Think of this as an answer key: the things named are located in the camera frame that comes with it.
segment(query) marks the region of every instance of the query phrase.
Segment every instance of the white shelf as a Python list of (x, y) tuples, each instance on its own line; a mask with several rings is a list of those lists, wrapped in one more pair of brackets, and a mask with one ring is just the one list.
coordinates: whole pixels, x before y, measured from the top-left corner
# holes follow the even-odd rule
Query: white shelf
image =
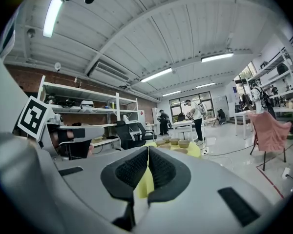
[(266, 86), (268, 86), (268, 85), (270, 85), (270, 84), (272, 84), (272, 83), (274, 83), (274, 82), (276, 82), (276, 81), (278, 81), (278, 80), (284, 78), (285, 76), (288, 76), (288, 75), (290, 74), (290, 72), (291, 72), (291, 70), (288, 70), (288, 71), (284, 72), (283, 74), (277, 76), (276, 78), (271, 79), (271, 80), (270, 80), (269, 82), (267, 82), (266, 84), (261, 85), (260, 87), (261, 87), (261, 88), (266, 87)]
[(273, 110), (275, 112), (293, 112), (293, 109), (289, 109), (286, 107), (274, 107)]
[(284, 93), (280, 93), (280, 94), (275, 95), (275, 96), (269, 96), (269, 98), (272, 99), (272, 98), (276, 98), (276, 97), (284, 96), (284, 95), (291, 94), (291, 93), (293, 93), (293, 89), (292, 89), (292, 90), (289, 90), (289, 91), (286, 91), (286, 92), (284, 92)]
[(98, 143), (91, 143), (91, 145), (93, 147), (96, 147), (96, 146), (102, 146), (102, 145), (105, 145), (105, 144), (108, 144), (108, 143), (112, 143), (112, 142), (115, 142), (115, 141), (118, 141), (119, 138), (114, 138), (114, 139), (104, 139), (102, 140), (101, 142), (98, 142)]
[(120, 110), (121, 113), (137, 113), (137, 110)]
[(80, 109), (80, 107), (70, 107), (70, 108), (64, 108), (59, 105), (49, 105), (53, 109), (53, 112), (56, 114), (110, 114), (115, 113), (116, 109), (107, 109), (107, 108), (93, 108), (93, 107), (84, 107), (83, 109)]
[(270, 72), (272, 69), (274, 69), (275, 67), (277, 67), (279, 64), (281, 64), (283, 62), (284, 62), (284, 59), (283, 59), (283, 56), (280, 52), (261, 71), (259, 71), (257, 74), (252, 76), (250, 79), (248, 79), (248, 81), (259, 79), (260, 77), (262, 77), (266, 73)]
[[(111, 99), (109, 102), (116, 103), (116, 99)], [(126, 98), (119, 97), (119, 104), (128, 105), (128, 104), (131, 104), (131, 103), (136, 103), (136, 101), (132, 100), (132, 99), (126, 99)]]
[(94, 92), (82, 88), (75, 88), (50, 82), (44, 82), (43, 86), (47, 94), (55, 94), (61, 97), (103, 102), (107, 102), (111, 99), (116, 101), (116, 96)]

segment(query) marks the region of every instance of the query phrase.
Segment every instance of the black chair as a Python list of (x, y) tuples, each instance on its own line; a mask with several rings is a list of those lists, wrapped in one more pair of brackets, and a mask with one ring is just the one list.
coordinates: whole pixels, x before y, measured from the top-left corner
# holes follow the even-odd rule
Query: black chair
[(143, 146), (146, 143), (145, 140), (132, 140), (131, 134), (129, 133), (129, 125), (126, 125), (123, 120), (117, 122), (115, 129), (121, 139), (121, 147), (125, 150)]
[(138, 137), (140, 140), (156, 140), (157, 136), (154, 133), (154, 130), (146, 130), (141, 123), (137, 123), (137, 126), (139, 127), (141, 134), (135, 134), (135, 136)]

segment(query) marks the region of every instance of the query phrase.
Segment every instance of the fluorescent light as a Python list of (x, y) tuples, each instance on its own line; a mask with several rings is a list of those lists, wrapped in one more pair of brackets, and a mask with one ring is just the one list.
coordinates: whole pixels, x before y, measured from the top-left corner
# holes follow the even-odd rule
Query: fluorescent light
[(171, 71), (172, 71), (172, 69), (171, 69), (171, 68), (168, 68), (168, 69), (166, 69), (166, 70), (164, 70), (164, 71), (161, 71), (161, 72), (159, 72), (159, 73), (157, 73), (157, 74), (154, 74), (154, 75), (152, 75), (152, 76), (150, 76), (150, 77), (148, 77), (148, 78), (145, 78), (145, 79), (141, 80), (141, 82), (147, 82), (147, 81), (149, 81), (149, 80), (152, 80), (152, 79), (154, 79), (154, 78), (157, 78), (158, 76), (162, 76), (162, 75), (164, 75), (164, 74), (167, 74), (167, 73), (169, 73), (169, 72), (171, 72)]
[(169, 93), (169, 94), (165, 94), (165, 95), (163, 95), (163, 97), (164, 96), (170, 96), (170, 95), (174, 95), (174, 94), (177, 94), (177, 93), (180, 93), (181, 91), (179, 90), (179, 91), (176, 91), (176, 92), (172, 92), (172, 93)]
[(215, 85), (215, 82), (212, 82), (212, 83), (209, 83), (209, 84), (200, 85), (200, 86), (197, 86), (196, 88), (203, 88), (203, 87), (212, 86), (212, 85)]
[(61, 0), (51, 0), (47, 15), (45, 17), (43, 33), (44, 37), (51, 37), (53, 33), (53, 28), (55, 21), (57, 19), (60, 7), (62, 5)]
[(234, 53), (227, 53), (227, 54), (221, 54), (221, 55), (216, 55), (216, 56), (211, 56), (211, 57), (203, 57), (201, 59), (201, 62), (207, 62), (207, 61), (211, 61), (211, 60), (218, 60), (218, 59), (222, 59), (222, 58), (232, 57), (233, 55), (234, 55)]

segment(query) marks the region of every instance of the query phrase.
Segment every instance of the white ceiling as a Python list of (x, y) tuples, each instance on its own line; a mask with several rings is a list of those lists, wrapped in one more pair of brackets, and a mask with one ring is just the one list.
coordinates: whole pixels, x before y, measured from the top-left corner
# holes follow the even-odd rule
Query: white ceiling
[[(24, 2), (6, 63), (52, 69), (60, 62), (62, 73), (91, 76), (95, 62), (104, 60), (126, 74), (133, 89), (154, 98), (228, 83), (260, 53), (273, 34), (271, 24), (282, 17), (271, 0), (72, 0), (62, 5), (52, 38), (45, 38), (49, 4)], [(29, 28), (36, 30), (32, 39)], [(227, 48), (235, 52), (232, 58), (200, 62)], [(168, 67), (174, 72), (140, 82)]]

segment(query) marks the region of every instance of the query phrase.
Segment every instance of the brick wall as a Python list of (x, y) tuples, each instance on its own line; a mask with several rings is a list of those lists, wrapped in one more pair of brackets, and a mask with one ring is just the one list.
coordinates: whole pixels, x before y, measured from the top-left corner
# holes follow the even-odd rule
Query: brick wall
[[(50, 72), (41, 69), (34, 69), (34, 68), (27, 68), (27, 67), (20, 67), (20, 66), (12, 66), (6, 65), (8, 71), (10, 72), (11, 76), (14, 80), (18, 83), (19, 86), (24, 88), (25, 92), (38, 92), (40, 81), (43, 75), (45, 75), (45, 81), (57, 83), (61, 85), (71, 86), (71, 87), (78, 87), (79, 83), (75, 83), (75, 77), (63, 75), (60, 73)], [(127, 94), (121, 92), (116, 89), (112, 89), (100, 84), (93, 83), (88, 80), (82, 80), (83, 89), (92, 90), (95, 92), (115, 95), (115, 93), (119, 93), (120, 97), (127, 98), (127, 99), (136, 99), (138, 98), (138, 107), (140, 110), (145, 111), (146, 121), (153, 123), (153, 116), (152, 116), (152, 108), (156, 107), (156, 103), (136, 97), (131, 94)], [(90, 125), (95, 124), (107, 124), (107, 116), (106, 115), (79, 115), (79, 114), (63, 114), (63, 119), (65, 124), (71, 125), (75, 122), (80, 123), (87, 123)], [(115, 122), (116, 117), (111, 116), (111, 121)]]

